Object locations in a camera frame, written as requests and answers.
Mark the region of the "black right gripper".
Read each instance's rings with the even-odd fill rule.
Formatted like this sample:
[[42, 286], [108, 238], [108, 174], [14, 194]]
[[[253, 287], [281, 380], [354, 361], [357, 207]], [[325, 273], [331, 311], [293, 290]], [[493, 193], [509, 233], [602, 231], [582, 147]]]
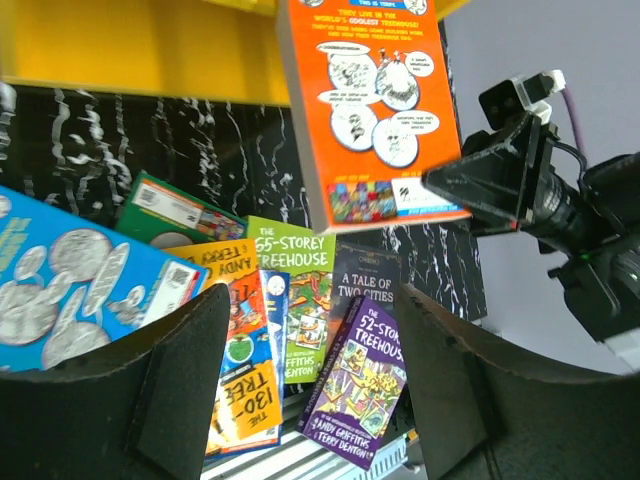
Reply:
[[568, 310], [596, 341], [639, 326], [639, 157], [594, 167], [540, 118], [524, 112], [480, 130], [462, 156], [427, 169], [424, 187], [471, 212], [471, 232], [525, 232], [541, 254], [566, 262], [549, 270]]

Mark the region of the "orange treehouse book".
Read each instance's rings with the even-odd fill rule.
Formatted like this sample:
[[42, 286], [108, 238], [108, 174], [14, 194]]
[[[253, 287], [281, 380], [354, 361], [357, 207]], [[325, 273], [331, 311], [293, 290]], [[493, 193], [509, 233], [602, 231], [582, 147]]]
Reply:
[[432, 2], [282, 1], [277, 34], [314, 232], [468, 217], [422, 182], [461, 154]]

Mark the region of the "yellow 130-storey treehouse book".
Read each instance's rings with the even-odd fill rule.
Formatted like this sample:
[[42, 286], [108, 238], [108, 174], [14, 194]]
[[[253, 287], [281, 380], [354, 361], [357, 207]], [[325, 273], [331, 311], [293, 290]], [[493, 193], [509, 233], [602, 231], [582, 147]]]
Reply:
[[208, 288], [221, 284], [229, 293], [226, 340], [205, 449], [209, 460], [282, 422], [256, 246], [252, 239], [240, 239], [167, 251], [207, 269]]

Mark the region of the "dark blue treehouse book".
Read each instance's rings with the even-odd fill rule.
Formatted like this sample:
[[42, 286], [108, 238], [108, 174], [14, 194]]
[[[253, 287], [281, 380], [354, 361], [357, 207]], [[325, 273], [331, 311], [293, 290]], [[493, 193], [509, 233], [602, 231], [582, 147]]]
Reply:
[[290, 274], [261, 270], [272, 358], [280, 399], [284, 399]]

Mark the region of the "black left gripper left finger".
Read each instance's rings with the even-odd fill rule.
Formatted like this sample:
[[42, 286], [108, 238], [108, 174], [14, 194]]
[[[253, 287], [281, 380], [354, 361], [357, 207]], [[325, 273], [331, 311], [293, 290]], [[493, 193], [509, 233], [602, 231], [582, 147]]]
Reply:
[[2, 478], [199, 478], [229, 313], [216, 284], [50, 370], [3, 373]]

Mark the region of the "light blue treehouse book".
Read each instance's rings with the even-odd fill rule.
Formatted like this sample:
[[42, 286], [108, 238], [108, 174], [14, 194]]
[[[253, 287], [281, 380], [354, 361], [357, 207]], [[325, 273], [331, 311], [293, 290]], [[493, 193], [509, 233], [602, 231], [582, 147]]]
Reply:
[[174, 312], [207, 271], [1, 190], [1, 369], [48, 370]]

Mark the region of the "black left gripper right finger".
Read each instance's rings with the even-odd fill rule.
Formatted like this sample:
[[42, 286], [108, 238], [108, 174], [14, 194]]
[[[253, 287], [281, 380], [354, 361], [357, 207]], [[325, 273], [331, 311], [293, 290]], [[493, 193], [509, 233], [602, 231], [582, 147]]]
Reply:
[[414, 287], [394, 302], [431, 479], [635, 479], [639, 378], [553, 360]]

